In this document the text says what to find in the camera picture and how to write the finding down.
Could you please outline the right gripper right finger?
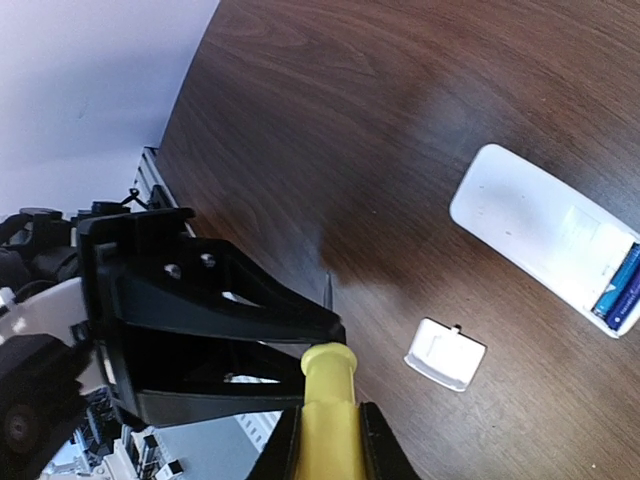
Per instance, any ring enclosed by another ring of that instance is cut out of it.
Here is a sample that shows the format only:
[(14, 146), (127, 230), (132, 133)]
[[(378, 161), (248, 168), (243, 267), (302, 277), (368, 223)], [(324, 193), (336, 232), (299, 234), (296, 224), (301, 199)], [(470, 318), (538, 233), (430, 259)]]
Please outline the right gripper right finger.
[(367, 479), (419, 480), (380, 408), (373, 402), (359, 406), (360, 438)]

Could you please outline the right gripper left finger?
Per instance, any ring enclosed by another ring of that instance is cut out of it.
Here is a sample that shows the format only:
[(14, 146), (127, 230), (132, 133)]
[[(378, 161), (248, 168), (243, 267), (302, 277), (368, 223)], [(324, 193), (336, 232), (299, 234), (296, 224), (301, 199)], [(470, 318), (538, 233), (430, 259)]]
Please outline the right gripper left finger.
[(284, 410), (248, 480), (293, 480), (299, 458), (302, 409)]

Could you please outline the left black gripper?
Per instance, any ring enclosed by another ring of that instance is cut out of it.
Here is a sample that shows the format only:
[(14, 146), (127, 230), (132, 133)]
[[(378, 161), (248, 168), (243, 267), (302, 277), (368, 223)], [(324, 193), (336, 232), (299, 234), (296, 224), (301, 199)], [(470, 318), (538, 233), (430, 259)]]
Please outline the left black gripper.
[(173, 427), (300, 406), (300, 359), (247, 341), (344, 343), (340, 317), (231, 242), (192, 238), (194, 215), (161, 209), (79, 226), (83, 294), (117, 407)]

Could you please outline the yellow handled screwdriver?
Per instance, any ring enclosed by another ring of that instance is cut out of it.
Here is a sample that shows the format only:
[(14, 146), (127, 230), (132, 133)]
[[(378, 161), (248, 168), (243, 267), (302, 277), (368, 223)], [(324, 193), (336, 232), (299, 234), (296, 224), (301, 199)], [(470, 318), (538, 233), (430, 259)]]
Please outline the yellow handled screwdriver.
[(364, 479), (364, 453), (356, 405), (357, 359), (341, 342), (310, 347), (305, 376), (297, 479)]

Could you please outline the white battery cover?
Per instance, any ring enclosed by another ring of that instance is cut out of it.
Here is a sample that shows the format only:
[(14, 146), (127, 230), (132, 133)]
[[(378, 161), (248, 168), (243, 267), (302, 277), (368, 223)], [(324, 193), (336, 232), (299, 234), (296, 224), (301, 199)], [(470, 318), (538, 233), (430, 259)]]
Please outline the white battery cover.
[(404, 361), (425, 378), (462, 393), (470, 386), (486, 352), (487, 347), (463, 334), (459, 325), (446, 326), (424, 318)]

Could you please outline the white remote control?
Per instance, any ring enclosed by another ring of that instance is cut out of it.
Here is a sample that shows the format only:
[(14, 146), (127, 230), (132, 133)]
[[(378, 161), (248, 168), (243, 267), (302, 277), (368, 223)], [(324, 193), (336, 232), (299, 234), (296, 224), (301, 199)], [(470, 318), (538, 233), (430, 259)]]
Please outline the white remote control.
[(579, 191), (497, 144), (479, 149), (449, 206), (452, 220), (536, 279), (611, 338), (593, 311), (639, 233)]

